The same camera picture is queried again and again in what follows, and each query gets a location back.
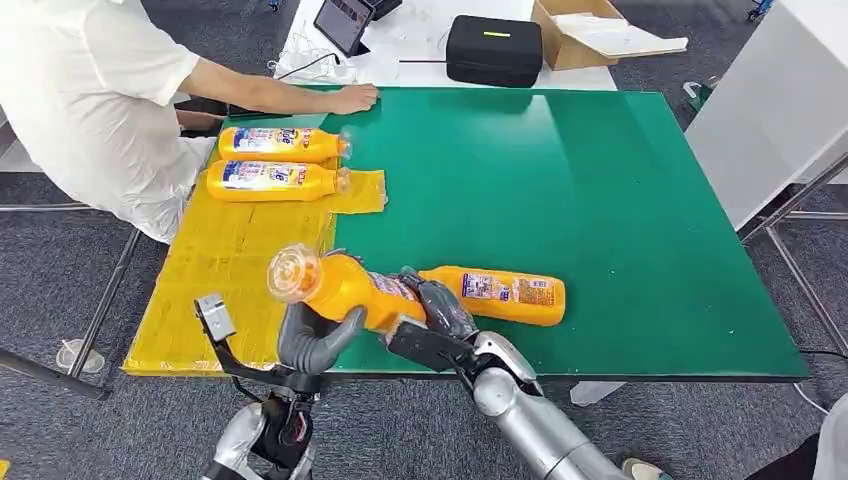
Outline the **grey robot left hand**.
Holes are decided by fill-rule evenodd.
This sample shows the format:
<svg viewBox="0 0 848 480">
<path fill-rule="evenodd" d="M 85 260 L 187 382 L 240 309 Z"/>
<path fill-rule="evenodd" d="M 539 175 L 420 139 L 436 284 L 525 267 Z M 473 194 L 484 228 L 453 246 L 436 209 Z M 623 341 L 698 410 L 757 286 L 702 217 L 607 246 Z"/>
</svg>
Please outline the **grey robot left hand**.
<svg viewBox="0 0 848 480">
<path fill-rule="evenodd" d="M 366 315 L 364 306 L 356 306 L 338 323 L 303 302 L 287 305 L 277 341 L 280 363 L 306 375 L 330 369 L 363 330 Z"/>
</svg>

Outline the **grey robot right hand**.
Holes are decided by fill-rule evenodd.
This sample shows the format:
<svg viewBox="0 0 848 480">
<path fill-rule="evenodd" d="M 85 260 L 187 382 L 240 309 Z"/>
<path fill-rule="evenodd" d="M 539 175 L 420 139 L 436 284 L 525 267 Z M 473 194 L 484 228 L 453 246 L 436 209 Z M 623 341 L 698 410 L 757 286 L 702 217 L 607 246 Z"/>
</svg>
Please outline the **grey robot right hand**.
<svg viewBox="0 0 848 480">
<path fill-rule="evenodd" d="M 461 341 L 479 332 L 474 317 L 446 285 L 425 279 L 410 266 L 403 266 L 398 278 L 418 296 L 430 330 Z"/>
</svg>

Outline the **person's hand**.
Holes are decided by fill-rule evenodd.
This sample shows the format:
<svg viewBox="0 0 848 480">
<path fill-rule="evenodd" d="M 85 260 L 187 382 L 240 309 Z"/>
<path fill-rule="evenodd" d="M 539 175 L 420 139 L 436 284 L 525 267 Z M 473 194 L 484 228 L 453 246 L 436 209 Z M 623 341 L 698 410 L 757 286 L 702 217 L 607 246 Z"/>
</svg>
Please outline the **person's hand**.
<svg viewBox="0 0 848 480">
<path fill-rule="evenodd" d="M 327 95 L 327 112 L 349 115 L 368 111 L 379 99 L 379 90 L 372 84 L 349 85 Z"/>
</svg>

